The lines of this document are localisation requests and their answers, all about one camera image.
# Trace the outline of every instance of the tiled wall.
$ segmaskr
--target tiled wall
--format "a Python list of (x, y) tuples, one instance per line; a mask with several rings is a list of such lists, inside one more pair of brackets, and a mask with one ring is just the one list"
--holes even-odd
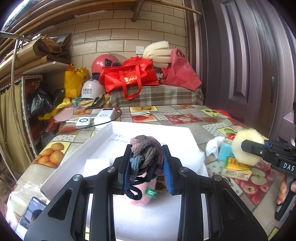
[[(182, 5), (182, 0), (173, 0)], [(86, 67), (104, 53), (114, 54), (120, 61), (137, 56), (136, 46), (168, 41), (170, 48), (186, 54), (185, 12), (174, 8), (144, 3), (139, 19), (131, 21), (133, 12), (126, 9), (106, 10), (76, 16), (75, 19), (50, 26), (43, 31), (49, 36), (71, 33), (65, 49), (77, 67)], [(45, 76), (52, 91), (63, 87), (63, 73)]]

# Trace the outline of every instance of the white helmet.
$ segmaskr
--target white helmet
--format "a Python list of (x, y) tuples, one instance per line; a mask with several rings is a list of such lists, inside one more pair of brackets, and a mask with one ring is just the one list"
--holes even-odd
[(90, 79), (83, 84), (81, 98), (95, 99), (106, 93), (105, 86), (97, 80)]

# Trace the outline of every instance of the fruit-print tablecloth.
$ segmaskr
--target fruit-print tablecloth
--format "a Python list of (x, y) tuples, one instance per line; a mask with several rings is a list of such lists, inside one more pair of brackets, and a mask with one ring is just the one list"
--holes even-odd
[[(100, 110), (79, 110), (71, 119), (80, 116), (96, 116)], [(205, 151), (207, 142), (217, 136), (225, 136), (232, 140), (238, 130), (248, 129), (247, 126), (232, 119), (226, 112), (212, 110), (201, 105), (174, 105), (174, 106), (145, 106), (121, 108), (122, 115), (117, 121), (149, 123), (156, 125), (172, 125), (188, 127), (201, 151)], [(90, 127), (77, 130), (75, 123), (66, 123), (60, 131), (72, 131), (57, 135), (44, 148), (17, 182), (14, 192), (8, 200), (8, 211), (13, 211), (16, 220), (7, 216), (12, 227), (22, 215), (33, 196), (48, 202), (40, 187), (55, 168), (74, 153), (85, 141), (96, 134), (100, 129)], [(209, 176), (221, 174), (224, 162), (217, 160), (214, 155), (206, 157), (205, 164)], [(269, 236), (276, 232), (282, 223), (274, 219), (276, 197), (281, 175), (270, 170), (264, 162), (258, 163), (258, 173), (265, 176), (264, 185), (226, 178), (229, 185), (253, 212)]]

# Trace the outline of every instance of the bundle of hair ties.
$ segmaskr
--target bundle of hair ties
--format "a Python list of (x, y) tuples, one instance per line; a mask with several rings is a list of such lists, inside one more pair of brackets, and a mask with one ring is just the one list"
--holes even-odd
[(133, 200), (142, 198), (142, 191), (135, 187), (163, 175), (163, 151), (160, 143), (153, 137), (136, 136), (131, 139), (130, 184), (126, 195)]

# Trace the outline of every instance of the light switch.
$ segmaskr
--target light switch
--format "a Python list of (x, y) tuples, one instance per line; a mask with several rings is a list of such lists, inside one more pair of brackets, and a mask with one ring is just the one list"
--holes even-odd
[(144, 53), (144, 46), (136, 46), (136, 54), (143, 54)]

